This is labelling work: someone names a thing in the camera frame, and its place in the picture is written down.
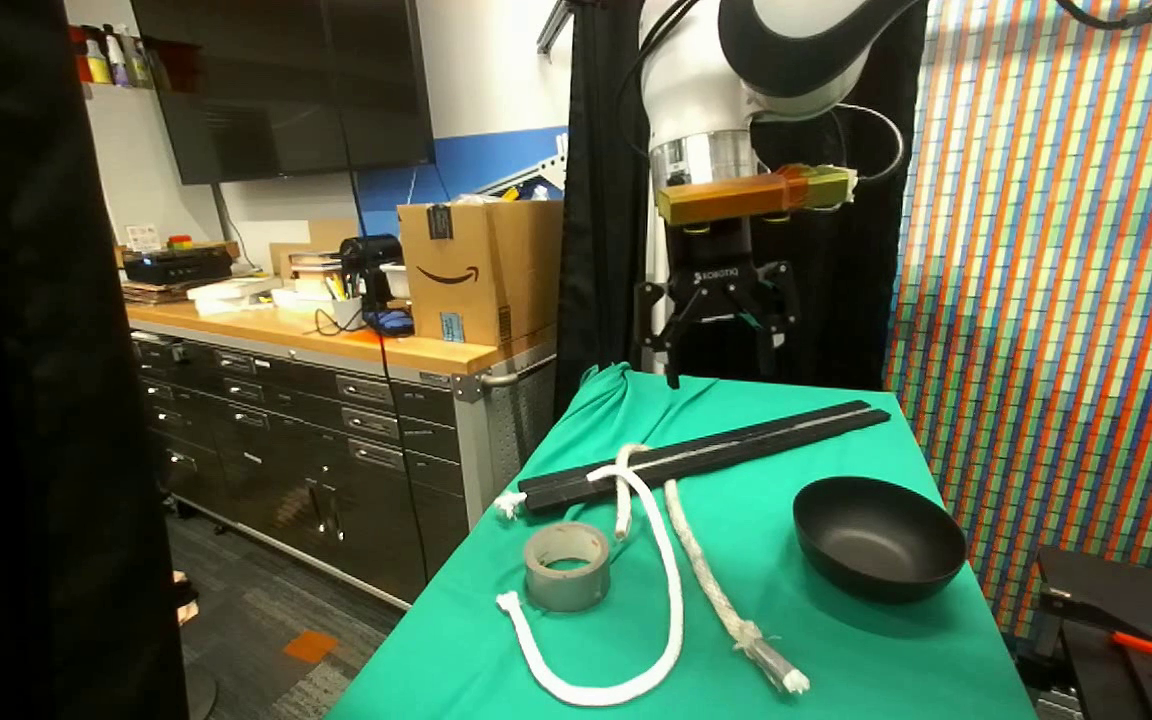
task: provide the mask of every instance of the table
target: table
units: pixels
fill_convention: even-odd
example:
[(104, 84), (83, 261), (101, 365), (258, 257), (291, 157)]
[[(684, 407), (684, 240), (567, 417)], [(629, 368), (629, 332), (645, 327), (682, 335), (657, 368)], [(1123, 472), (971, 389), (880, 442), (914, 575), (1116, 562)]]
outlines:
[[(606, 709), (607, 714), (1037, 714), (971, 566), (926, 605), (887, 608), (833, 589), (808, 566), (795, 543), (794, 495), (822, 477), (883, 477), (940, 503), (936, 478), (891, 391), (702, 376), (669, 389), (664, 376), (607, 365), (584, 376), (567, 413), (512, 484), (611, 459), (629, 441), (664, 448), (840, 399), (867, 399), (891, 413), (891, 418), (682, 484), (693, 531), (724, 593), (808, 673), (812, 693), (777, 697), (769, 681), (734, 653), (734, 641), (684, 566), (688, 634), (682, 662), (657, 693)], [(611, 535), (611, 503), (594, 503), (582, 521)], [(538, 526), (539, 525), (528, 521), (504, 521), (501, 512), (480, 514), (328, 714), (594, 714), (594, 709), (554, 700), (528, 676), (512, 623), (495, 608), (495, 593), (524, 584), (520, 552)], [(620, 685), (645, 673), (664, 646), (664, 572), (645, 521), (638, 521), (633, 539), (611, 552), (607, 572), (607, 597), (590, 611), (544, 617), (528, 608), (549, 662), (574, 685)]]

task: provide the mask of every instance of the black stick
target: black stick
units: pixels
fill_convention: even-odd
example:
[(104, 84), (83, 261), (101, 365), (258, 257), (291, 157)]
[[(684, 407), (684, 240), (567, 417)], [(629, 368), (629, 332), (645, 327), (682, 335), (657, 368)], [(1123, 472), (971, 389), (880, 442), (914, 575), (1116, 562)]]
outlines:
[[(853, 428), (867, 428), (867, 423), (883, 423), (887, 413), (866, 405), (866, 399), (849, 399), (849, 405), (828, 405), (815, 413), (800, 413), (800, 417), (782, 417), (769, 423), (748, 423), (748, 428), (734, 428), (734, 433), (717, 433), (717, 436), (695, 436), (684, 442), (664, 442), (664, 448), (649, 448), (638, 453), (629, 459), (629, 467), (649, 484), (660, 488), (671, 477), (695, 477), (695, 472), (714, 472), (714, 467), (728, 467), (751, 455), (774, 455), (785, 448), (800, 448), (800, 442), (815, 442), (828, 436), (844, 436)], [(563, 467), (563, 472), (549, 472), (549, 477), (533, 477), (520, 478), (520, 512), (539, 514), (539, 512), (561, 512), (567, 503), (595, 503), (607, 500), (618, 491), (618, 484), (590, 484), (590, 472), (595, 472), (606, 463), (584, 463), (584, 467)]]

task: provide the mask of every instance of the television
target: television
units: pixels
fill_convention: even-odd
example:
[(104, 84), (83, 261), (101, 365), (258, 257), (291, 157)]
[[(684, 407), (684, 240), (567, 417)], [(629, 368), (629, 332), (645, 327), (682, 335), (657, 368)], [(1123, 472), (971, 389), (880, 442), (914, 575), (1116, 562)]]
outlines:
[(418, 0), (132, 0), (181, 184), (431, 158)]

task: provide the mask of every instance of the white cable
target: white cable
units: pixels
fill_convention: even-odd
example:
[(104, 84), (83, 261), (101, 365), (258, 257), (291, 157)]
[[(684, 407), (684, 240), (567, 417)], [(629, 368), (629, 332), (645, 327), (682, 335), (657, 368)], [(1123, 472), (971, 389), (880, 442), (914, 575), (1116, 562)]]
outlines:
[(524, 506), (524, 500), (528, 500), (528, 491), (501, 491), (501, 495), (495, 495), (495, 512), (509, 514), (509, 521), (515, 521), (520, 506)]
[(611, 685), (611, 689), (567, 685), (567, 681), (561, 681), (549, 668), (549, 661), (544, 661), (544, 653), (539, 653), (539, 644), (533, 634), (533, 623), (524, 617), (520, 597), (515, 593), (501, 593), (495, 597), (501, 611), (512, 620), (512, 630), (520, 641), (520, 653), (524, 653), (528, 673), (538, 676), (538, 685), (544, 693), (554, 693), (555, 700), (582, 702), (582, 709), (611, 709), (611, 702), (629, 702), (629, 700), (654, 693), (671, 673), (671, 662), (684, 653), (684, 579), (682, 579), (682, 562), (671, 555), (671, 539), (669, 539), (669, 526), (664, 526), (664, 514), (657, 506), (654, 488), (629, 467), (633, 453), (638, 453), (638, 442), (623, 442), (618, 453), (618, 463), (606, 463), (606, 467), (590, 472), (590, 478), (595, 484), (595, 478), (611, 477), (618, 484), (629, 484), (639, 495), (639, 503), (645, 503), (645, 514), (649, 514), (660, 562), (664, 562), (664, 597), (669, 597), (669, 641), (664, 641), (664, 653), (657, 654), (657, 662), (645, 668), (639, 676), (623, 681), (623, 685)]
[(840, 104), (840, 113), (874, 114), (874, 118), (880, 118), (891, 131), (896, 152), (891, 152), (887, 167), (880, 167), (874, 174), (860, 174), (866, 184), (887, 178), (903, 163), (903, 131), (900, 131), (900, 124), (891, 114), (883, 114), (880, 108), (867, 108), (867, 104)]
[(682, 478), (664, 478), (664, 506), (669, 506), (669, 521), (671, 521), (671, 531), (682, 535), (688, 559), (693, 559), (693, 575), (695, 584), (705, 589), (714, 611), (721, 617), (721, 623), (728, 626), (728, 634), (736, 641), (739, 654), (748, 654), (777, 693), (789, 693), (789, 697), (803, 697), (812, 685), (800, 668), (794, 668), (769, 641), (766, 630), (743, 620), (728, 593), (721, 589), (721, 579), (714, 575), (709, 559), (705, 559), (705, 547), (688, 525), (688, 512), (684, 512), (684, 500), (682, 500)]
[(629, 535), (629, 525), (633, 525), (633, 495), (629, 495), (629, 484), (618, 484), (618, 539)]

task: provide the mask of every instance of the wooden countertop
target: wooden countertop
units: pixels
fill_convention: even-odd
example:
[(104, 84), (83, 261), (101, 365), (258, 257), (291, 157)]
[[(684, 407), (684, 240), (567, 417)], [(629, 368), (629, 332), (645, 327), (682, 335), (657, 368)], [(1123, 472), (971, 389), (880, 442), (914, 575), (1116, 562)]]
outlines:
[(242, 343), (291, 360), (328, 360), (328, 365), (387, 365), (401, 376), (480, 376), (491, 371), (504, 357), (488, 343), (445, 343), (428, 335), (387, 335), (376, 332), (319, 332), (306, 317), (286, 317), (276, 307), (245, 307), (225, 317), (200, 317), (194, 303), (123, 303), (135, 332), (166, 332), (214, 343)]

